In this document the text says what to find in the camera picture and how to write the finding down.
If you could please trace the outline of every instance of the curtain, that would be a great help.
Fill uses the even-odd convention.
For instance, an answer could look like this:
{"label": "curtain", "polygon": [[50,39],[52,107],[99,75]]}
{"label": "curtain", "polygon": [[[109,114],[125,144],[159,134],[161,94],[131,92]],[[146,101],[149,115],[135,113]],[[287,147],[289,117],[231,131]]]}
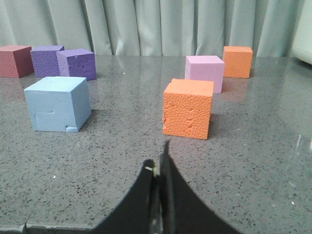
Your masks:
{"label": "curtain", "polygon": [[64,45],[98,55],[291,56],[304,0],[0,0],[0,46]]}

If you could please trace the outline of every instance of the table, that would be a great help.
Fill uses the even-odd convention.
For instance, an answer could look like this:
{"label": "table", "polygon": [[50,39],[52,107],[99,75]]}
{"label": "table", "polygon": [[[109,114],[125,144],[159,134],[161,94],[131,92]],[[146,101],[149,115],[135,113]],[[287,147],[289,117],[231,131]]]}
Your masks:
{"label": "table", "polygon": [[245,234],[312,231],[312,66],[255,58],[225,78],[208,140],[162,134],[163,91],[185,57],[97,56],[79,133],[35,132],[23,89],[0,78],[0,233],[85,233],[118,205],[164,142],[190,187]]}

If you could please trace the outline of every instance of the textured foam surface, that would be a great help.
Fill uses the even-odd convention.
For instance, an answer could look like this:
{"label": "textured foam surface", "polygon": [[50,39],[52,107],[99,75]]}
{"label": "textured foam surface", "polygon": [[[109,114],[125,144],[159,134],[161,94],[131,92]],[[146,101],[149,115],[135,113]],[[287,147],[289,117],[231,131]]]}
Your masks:
{"label": "textured foam surface", "polygon": [[163,133],[207,139],[213,81],[172,79],[164,91]]}
{"label": "textured foam surface", "polygon": [[185,79],[214,82],[214,93],[222,90],[224,62],[218,56],[186,56]]}
{"label": "textured foam surface", "polygon": [[21,78],[34,72],[31,46],[7,45],[0,47],[0,77]]}
{"label": "textured foam surface", "polygon": [[45,77],[24,93],[35,131],[78,132],[91,115],[86,78]]}
{"label": "textured foam surface", "polygon": [[246,46],[224,46],[224,77],[249,78],[253,50]]}
{"label": "textured foam surface", "polygon": [[61,50],[62,45],[46,45],[30,51],[36,77],[60,76],[57,51]]}
{"label": "textured foam surface", "polygon": [[85,49],[64,50],[57,52],[61,76],[97,78],[95,55]]}

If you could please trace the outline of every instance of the pink cube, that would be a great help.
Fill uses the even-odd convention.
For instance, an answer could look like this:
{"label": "pink cube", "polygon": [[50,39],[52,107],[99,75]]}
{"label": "pink cube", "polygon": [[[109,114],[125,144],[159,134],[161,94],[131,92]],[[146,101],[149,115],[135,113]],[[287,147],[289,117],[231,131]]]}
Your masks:
{"label": "pink cube", "polygon": [[31,46],[7,45],[0,47],[0,77],[21,78],[34,72]]}
{"label": "pink cube", "polygon": [[186,56],[185,79],[214,81],[214,94],[222,90],[224,62],[218,56]]}

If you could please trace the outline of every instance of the purple cube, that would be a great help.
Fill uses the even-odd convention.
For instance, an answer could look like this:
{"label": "purple cube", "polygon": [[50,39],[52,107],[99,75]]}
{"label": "purple cube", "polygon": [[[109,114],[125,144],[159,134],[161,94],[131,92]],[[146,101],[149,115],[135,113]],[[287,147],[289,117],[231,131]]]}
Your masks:
{"label": "purple cube", "polygon": [[214,81],[214,94],[222,90],[224,62],[218,56],[186,56],[185,79]]}
{"label": "purple cube", "polygon": [[57,77],[60,75],[57,51],[61,50],[64,50],[62,45],[44,45],[30,51],[36,77]]}
{"label": "purple cube", "polygon": [[63,77],[97,78],[95,55],[85,49],[57,52],[60,75]]}

